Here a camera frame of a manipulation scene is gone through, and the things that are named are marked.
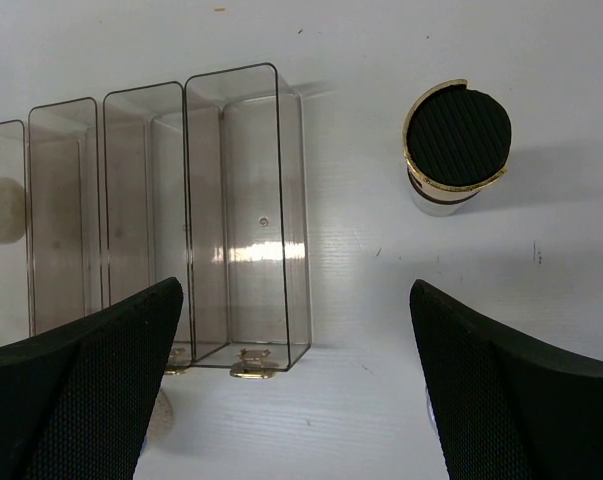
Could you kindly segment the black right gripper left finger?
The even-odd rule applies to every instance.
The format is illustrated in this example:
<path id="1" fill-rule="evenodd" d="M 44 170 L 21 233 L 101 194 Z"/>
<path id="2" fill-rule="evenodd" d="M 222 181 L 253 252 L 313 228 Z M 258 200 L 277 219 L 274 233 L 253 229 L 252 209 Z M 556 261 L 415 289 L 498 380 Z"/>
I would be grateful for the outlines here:
<path id="1" fill-rule="evenodd" d="M 132 478 L 182 306 L 171 277 L 0 347 L 0 479 Z"/>

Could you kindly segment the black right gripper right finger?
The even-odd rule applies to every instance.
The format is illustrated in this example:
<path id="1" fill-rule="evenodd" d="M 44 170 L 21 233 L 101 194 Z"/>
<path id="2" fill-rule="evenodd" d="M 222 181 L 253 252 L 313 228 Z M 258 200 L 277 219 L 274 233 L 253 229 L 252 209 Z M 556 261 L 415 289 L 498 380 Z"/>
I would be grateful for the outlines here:
<path id="1" fill-rule="evenodd" d="M 452 479 L 603 479 L 603 361 L 484 316 L 424 280 L 410 314 Z"/>

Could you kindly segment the yellow cap spice bottle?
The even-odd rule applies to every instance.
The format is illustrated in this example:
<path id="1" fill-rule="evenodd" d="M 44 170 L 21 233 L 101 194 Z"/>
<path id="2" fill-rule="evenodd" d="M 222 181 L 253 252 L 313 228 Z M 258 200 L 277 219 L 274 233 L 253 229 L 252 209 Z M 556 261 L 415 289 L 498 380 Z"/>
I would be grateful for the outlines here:
<path id="1" fill-rule="evenodd" d="M 0 245 L 25 235 L 25 191 L 15 179 L 0 176 Z"/>

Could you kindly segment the black gold cap spice bottle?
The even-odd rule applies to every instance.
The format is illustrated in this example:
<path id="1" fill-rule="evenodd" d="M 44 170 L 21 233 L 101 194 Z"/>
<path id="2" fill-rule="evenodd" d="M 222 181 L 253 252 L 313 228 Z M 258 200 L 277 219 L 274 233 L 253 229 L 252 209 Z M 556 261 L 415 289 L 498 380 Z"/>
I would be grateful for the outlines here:
<path id="1" fill-rule="evenodd" d="M 492 96 L 453 79 L 414 102 L 402 141 L 413 202 L 427 215 L 445 217 L 506 173 L 512 124 Z"/>

